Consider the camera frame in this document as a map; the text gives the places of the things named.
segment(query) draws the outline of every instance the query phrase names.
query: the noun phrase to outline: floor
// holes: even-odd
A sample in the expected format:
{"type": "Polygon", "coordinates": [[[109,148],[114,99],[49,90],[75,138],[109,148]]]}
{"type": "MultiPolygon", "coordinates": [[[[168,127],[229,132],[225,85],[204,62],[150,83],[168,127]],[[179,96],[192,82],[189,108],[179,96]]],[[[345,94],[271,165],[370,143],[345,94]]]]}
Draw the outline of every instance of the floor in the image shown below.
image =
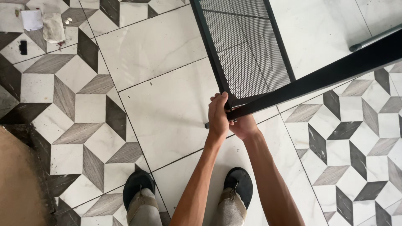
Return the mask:
{"type": "MultiPolygon", "coordinates": [[[[402,23],[398,0],[272,0],[297,79],[402,23]]],[[[59,225],[127,226],[123,185],[151,173],[164,225],[201,155],[218,91],[188,0],[0,0],[0,124],[36,150],[59,225]],[[61,13],[68,40],[20,10],[61,13]],[[21,40],[28,55],[21,55],[21,40]]],[[[402,64],[254,114],[306,225],[402,224],[402,64]]],[[[254,173],[228,135],[211,178],[254,173]]],[[[245,225],[267,225],[257,190],[245,225]]]]}

